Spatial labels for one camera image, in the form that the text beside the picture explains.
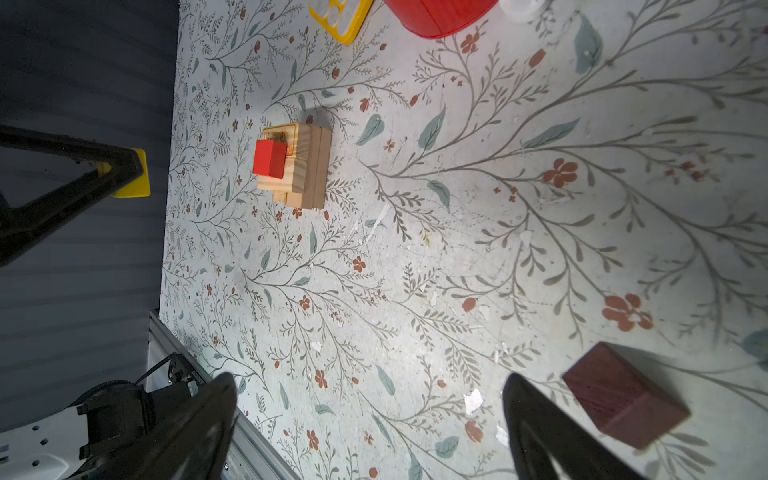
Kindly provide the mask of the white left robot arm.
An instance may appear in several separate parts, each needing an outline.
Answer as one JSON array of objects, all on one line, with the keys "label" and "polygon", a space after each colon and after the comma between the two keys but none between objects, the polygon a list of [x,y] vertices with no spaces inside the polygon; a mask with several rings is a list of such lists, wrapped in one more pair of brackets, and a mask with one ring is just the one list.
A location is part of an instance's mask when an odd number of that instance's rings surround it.
[{"label": "white left robot arm", "polygon": [[[151,194],[146,153],[10,126],[1,147],[89,164],[88,171],[18,207],[1,205],[1,264],[8,266],[100,201]],[[4,479],[97,479],[115,457],[157,430],[192,393],[191,365],[172,353],[141,378],[103,382],[71,405],[1,434]]]}]

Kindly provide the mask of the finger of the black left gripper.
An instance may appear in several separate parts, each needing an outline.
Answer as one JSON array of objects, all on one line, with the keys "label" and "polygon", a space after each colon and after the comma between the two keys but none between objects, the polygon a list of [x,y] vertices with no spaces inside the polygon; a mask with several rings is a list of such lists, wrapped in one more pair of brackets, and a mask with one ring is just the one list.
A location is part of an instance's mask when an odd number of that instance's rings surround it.
[{"label": "finger of the black left gripper", "polygon": [[144,196],[144,151],[67,135],[3,125],[6,149],[85,161],[92,168],[80,177],[20,206],[1,199],[1,265],[11,264],[32,247],[109,196]]}]

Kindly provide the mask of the small red cube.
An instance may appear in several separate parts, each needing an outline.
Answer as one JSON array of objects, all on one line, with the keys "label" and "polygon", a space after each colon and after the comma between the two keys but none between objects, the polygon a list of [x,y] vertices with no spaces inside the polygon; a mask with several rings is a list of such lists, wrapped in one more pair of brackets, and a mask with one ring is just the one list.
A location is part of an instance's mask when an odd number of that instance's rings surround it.
[{"label": "small red cube", "polygon": [[287,145],[279,140],[258,140],[254,152],[253,174],[269,178],[284,177]]}]

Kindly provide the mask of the long wooden block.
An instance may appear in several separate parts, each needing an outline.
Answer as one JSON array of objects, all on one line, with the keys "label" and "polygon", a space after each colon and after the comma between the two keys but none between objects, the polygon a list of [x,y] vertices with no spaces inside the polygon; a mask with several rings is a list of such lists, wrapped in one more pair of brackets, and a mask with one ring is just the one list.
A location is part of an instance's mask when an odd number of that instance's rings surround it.
[{"label": "long wooden block", "polygon": [[273,200],[291,208],[311,207],[311,197],[303,193],[275,191],[273,193]]}]

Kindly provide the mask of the plain wooden block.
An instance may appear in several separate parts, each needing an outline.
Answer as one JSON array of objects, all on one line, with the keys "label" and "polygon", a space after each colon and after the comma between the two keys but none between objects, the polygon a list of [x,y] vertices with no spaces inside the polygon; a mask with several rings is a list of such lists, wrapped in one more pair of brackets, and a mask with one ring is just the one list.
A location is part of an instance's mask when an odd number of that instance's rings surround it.
[{"label": "plain wooden block", "polygon": [[332,132],[329,129],[317,127],[315,133],[318,134],[318,145],[314,150],[316,157],[316,172],[312,195],[312,207],[314,209],[323,209],[325,206],[325,192],[328,182]]}]

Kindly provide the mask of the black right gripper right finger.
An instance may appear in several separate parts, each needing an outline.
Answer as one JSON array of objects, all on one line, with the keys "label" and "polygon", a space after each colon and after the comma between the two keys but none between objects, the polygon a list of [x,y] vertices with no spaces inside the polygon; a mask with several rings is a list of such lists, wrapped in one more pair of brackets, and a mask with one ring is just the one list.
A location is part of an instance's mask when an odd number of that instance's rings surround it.
[{"label": "black right gripper right finger", "polygon": [[571,479],[640,479],[642,476],[585,431],[522,375],[503,389],[510,451],[520,479],[557,479],[556,461]]}]

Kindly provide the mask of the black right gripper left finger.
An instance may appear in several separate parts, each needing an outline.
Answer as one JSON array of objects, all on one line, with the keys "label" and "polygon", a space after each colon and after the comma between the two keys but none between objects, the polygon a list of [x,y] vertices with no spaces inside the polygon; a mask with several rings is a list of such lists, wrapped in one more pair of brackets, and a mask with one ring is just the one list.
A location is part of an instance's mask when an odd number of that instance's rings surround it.
[{"label": "black right gripper left finger", "polygon": [[80,479],[220,479],[232,441],[237,389],[217,376],[151,433]]}]

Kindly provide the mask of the ridged wooden block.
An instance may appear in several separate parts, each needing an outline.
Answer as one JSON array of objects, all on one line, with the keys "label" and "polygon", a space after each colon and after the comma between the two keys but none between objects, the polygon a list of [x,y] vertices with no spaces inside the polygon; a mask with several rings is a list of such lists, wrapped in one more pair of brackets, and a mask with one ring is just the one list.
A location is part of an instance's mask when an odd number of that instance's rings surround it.
[{"label": "ridged wooden block", "polygon": [[315,133],[317,127],[320,126],[292,123],[268,127],[262,131],[258,140],[279,140],[287,145],[288,150],[284,177],[275,179],[256,175],[260,190],[271,192],[272,196],[275,191],[306,194],[311,197],[311,207],[302,209],[314,209],[312,195],[316,172],[314,150],[318,145],[318,134]]}]

